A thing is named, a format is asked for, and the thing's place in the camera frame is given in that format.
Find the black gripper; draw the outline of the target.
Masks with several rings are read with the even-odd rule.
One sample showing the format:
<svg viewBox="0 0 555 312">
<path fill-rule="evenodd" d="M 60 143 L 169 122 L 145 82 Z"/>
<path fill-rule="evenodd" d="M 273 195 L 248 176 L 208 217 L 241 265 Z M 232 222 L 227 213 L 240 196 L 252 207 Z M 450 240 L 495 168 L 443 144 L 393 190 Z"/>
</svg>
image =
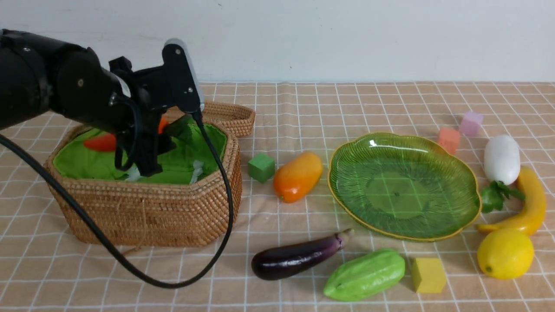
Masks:
<svg viewBox="0 0 555 312">
<path fill-rule="evenodd" d="M 127 171 L 135 166 L 141 176 L 159 174 L 163 169 L 158 156 L 175 149 L 172 137 L 160 130 L 168 107 L 153 101 L 126 57 L 111 60 L 109 69 L 121 87 L 121 94 L 114 95 L 111 105 L 123 107 L 131 115 L 124 118 L 123 126 L 115 132 L 115 168 Z"/>
</svg>

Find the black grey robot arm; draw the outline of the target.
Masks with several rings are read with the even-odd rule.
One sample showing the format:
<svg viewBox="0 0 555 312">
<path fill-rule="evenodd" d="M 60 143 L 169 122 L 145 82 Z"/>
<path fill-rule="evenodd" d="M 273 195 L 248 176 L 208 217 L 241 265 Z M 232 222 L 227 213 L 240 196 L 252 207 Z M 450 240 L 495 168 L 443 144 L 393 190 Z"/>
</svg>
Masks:
<svg viewBox="0 0 555 312">
<path fill-rule="evenodd" d="M 1 128 L 52 111 L 113 133 L 115 166 L 135 165 L 142 176 L 162 172 L 158 156 L 175 146 L 161 135 L 161 66 L 133 71 L 125 57 L 102 67 L 91 48 L 21 30 L 1 30 Z"/>
</svg>

